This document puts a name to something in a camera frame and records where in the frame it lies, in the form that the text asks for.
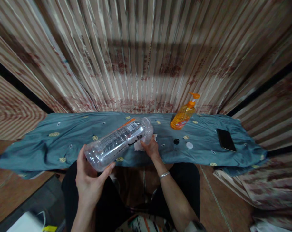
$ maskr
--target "smartphone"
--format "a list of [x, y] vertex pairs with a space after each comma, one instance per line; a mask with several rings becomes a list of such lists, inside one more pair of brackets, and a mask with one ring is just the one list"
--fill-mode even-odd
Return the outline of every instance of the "smartphone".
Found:
[[236, 152], [230, 132], [222, 129], [217, 129], [220, 145], [223, 149]]

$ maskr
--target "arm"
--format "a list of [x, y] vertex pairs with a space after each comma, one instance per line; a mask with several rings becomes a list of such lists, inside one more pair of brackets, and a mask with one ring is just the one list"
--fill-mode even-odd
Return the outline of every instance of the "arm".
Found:
[[71, 232], [95, 231], [95, 206], [101, 197], [105, 180], [116, 164], [112, 163], [98, 177], [98, 173], [86, 161], [84, 147], [85, 145], [77, 158], [78, 207]]
[[[141, 142], [148, 156], [153, 161], [157, 173], [161, 176], [167, 172], [161, 157], [159, 156], [158, 144], [152, 137], [149, 145]], [[171, 213], [177, 231], [184, 231], [191, 221], [199, 221], [185, 195], [171, 175], [167, 175], [160, 180], [163, 195]]]

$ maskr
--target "orange pump head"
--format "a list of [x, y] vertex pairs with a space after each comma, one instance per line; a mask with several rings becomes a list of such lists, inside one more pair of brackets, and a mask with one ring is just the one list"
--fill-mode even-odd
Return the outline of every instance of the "orange pump head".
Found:
[[191, 92], [190, 92], [190, 94], [193, 95], [193, 100], [189, 101], [188, 104], [187, 104], [187, 106], [188, 106], [188, 107], [194, 107], [194, 105], [195, 105], [195, 100], [196, 100], [196, 99], [199, 99], [199, 98], [200, 98], [200, 95], [199, 95], [198, 93], [191, 93]]

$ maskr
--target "soap bottle label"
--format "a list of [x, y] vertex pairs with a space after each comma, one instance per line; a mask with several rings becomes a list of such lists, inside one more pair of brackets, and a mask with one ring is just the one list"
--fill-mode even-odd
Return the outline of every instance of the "soap bottle label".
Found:
[[189, 121], [189, 119], [187, 119], [187, 120], [185, 120], [185, 121], [180, 121], [180, 122], [178, 122], [178, 123], [175, 124], [175, 127], [176, 127], [177, 129], [181, 129], [181, 128], [184, 127], [184, 125], [185, 125], [188, 121]]

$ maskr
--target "cable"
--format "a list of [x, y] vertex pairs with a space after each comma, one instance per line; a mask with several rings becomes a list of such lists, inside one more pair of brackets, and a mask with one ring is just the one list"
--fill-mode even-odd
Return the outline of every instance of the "cable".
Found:
[[39, 215], [39, 214], [43, 214], [43, 218], [44, 218], [44, 223], [43, 223], [43, 227], [42, 227], [42, 231], [44, 230], [44, 228], [45, 228], [45, 224], [46, 224], [46, 216], [45, 216], [45, 211], [43, 210], [42, 212], [39, 212], [38, 214], [37, 214], [37, 216]]

